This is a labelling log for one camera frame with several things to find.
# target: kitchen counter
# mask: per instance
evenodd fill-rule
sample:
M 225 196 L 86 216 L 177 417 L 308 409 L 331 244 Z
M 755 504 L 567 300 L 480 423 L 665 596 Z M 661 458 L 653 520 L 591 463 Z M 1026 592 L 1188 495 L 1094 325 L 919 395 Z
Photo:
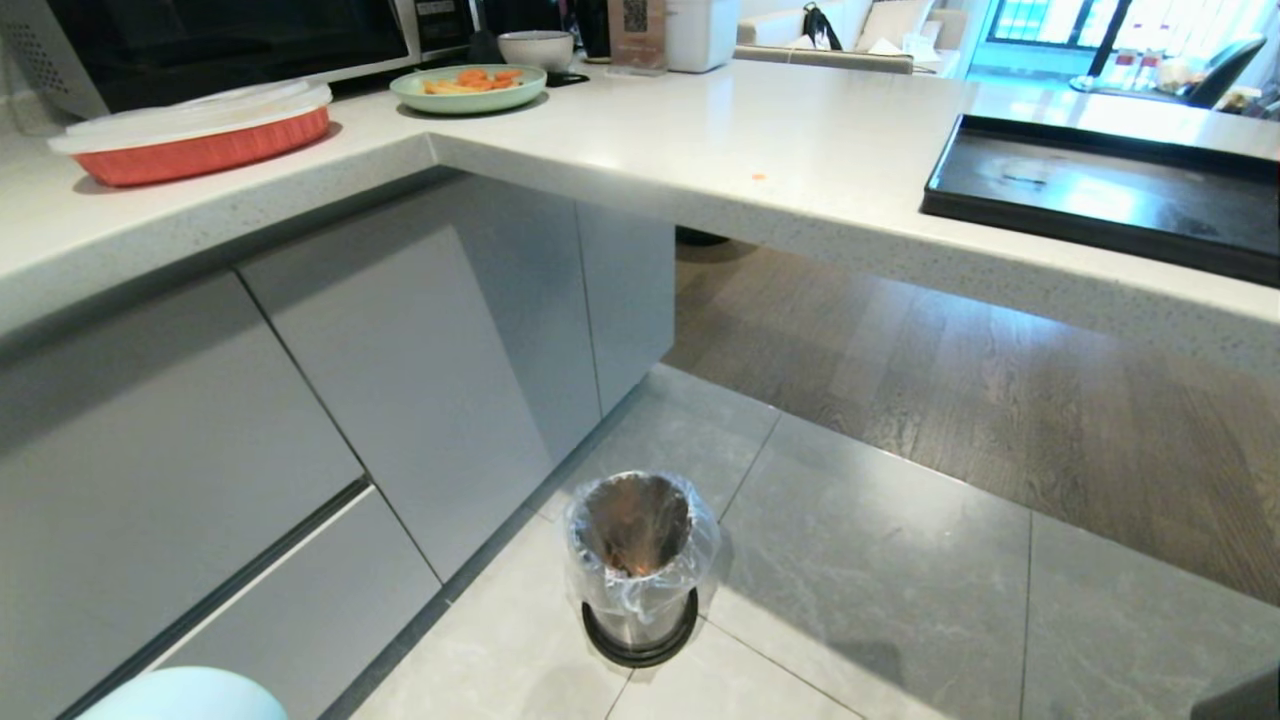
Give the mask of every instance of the kitchen counter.
M 291 155 L 113 191 L 44 141 L 0 149 L 0 336 L 252 231 L 445 165 L 1011 306 L 1266 375 L 1280 291 L 922 215 L 957 113 L 1275 158 L 1280 124 L 1120 97 L 736 61 L 599 76 L 488 118 L 434 119 L 389 92 L 333 105 Z

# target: stainless steel trash can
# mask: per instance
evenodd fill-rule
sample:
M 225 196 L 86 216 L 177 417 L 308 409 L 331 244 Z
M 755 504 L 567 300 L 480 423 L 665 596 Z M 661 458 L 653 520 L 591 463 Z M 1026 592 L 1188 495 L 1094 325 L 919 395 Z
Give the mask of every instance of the stainless steel trash can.
M 566 510 L 566 536 L 571 588 L 596 650 L 628 667 L 680 652 L 721 543 L 692 483 L 645 471 L 586 483 Z

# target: gray kitchen cabinet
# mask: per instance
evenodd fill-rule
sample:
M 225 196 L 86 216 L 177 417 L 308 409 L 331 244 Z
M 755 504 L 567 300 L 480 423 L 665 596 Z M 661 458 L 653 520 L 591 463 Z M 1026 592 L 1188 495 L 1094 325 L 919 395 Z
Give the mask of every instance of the gray kitchen cabinet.
M 319 716 L 440 589 L 372 487 L 184 638 L 161 666 L 252 678 Z
M 67 708 L 362 471 L 232 274 L 8 360 L 3 715 Z
M 600 406 L 608 413 L 676 342 L 676 228 L 577 204 Z
M 442 579 L 599 421 L 570 200 L 460 177 L 241 273 Z

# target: gray tile floor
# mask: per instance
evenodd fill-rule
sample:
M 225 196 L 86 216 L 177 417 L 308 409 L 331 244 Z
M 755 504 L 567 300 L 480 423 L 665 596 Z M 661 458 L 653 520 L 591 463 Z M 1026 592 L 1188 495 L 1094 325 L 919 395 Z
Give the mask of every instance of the gray tile floor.
M 632 673 L 582 634 L 559 515 L 635 468 L 698 483 L 730 548 Z M 1185 717 L 1280 661 L 1280 609 L 666 366 L 529 505 L 353 717 Z

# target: black tray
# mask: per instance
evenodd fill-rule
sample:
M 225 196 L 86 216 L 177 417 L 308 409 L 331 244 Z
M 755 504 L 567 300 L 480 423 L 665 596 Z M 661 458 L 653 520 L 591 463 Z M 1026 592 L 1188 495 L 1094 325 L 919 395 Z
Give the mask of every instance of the black tray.
M 920 211 L 1280 287 L 1280 163 L 961 115 Z

